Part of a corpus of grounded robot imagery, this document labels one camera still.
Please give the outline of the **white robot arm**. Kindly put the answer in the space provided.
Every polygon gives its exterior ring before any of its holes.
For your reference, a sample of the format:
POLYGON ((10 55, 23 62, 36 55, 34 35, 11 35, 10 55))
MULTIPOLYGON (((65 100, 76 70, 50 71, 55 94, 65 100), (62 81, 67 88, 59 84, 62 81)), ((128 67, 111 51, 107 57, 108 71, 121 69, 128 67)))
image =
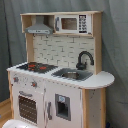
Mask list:
POLYGON ((22 122, 20 120, 8 120, 3 126, 2 128, 37 128, 34 125, 22 122))

